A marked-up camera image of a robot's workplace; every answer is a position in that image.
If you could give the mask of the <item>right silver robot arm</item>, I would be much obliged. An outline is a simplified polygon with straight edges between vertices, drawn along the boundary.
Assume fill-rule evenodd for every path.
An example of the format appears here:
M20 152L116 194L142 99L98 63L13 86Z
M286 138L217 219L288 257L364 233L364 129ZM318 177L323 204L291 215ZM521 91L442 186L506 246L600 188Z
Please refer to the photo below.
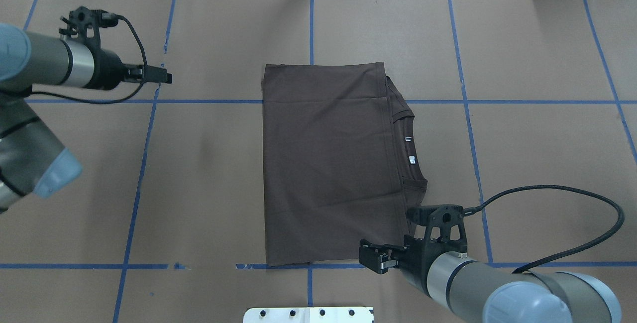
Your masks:
M607 284L560 271L510 273L407 236L406 246L360 242L359 262L378 275L398 269L419 292L465 323L619 323L623 310Z

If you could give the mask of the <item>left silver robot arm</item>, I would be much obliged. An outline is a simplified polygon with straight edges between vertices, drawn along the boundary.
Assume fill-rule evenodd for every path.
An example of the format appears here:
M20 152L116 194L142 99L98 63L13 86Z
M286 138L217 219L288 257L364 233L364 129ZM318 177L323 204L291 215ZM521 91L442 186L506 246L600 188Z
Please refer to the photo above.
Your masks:
M28 102L50 96L85 105L115 105L136 95L145 84L170 84L172 74L149 64L145 48L128 19L116 15L107 27L124 21L139 47L141 64L124 64L102 48L100 24L68 24L61 37L27 32L1 24L1 212L36 195L49 198L78 178L83 167L70 148ZM35 85L112 90L137 85L115 100L90 100L35 90Z

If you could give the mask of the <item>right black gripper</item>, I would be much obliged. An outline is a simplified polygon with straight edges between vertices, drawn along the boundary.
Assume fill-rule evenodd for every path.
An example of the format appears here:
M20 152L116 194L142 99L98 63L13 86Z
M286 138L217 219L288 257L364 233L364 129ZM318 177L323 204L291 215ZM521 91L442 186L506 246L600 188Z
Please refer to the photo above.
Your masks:
M403 237L403 245L375 244L362 239L359 245L359 263L378 275L384 275L397 267L409 284L430 296L427 288L428 273L433 262L446 252L448 243L411 235Z

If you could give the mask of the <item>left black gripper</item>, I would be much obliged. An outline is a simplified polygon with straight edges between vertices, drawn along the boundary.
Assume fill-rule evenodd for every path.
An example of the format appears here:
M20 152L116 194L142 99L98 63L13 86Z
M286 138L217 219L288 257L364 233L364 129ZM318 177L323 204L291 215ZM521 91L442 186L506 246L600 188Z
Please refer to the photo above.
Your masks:
M92 90L113 90L122 81L126 83L171 84L173 76L162 67L145 64L123 64L118 55L107 49L91 48L94 58L94 72L91 78Z

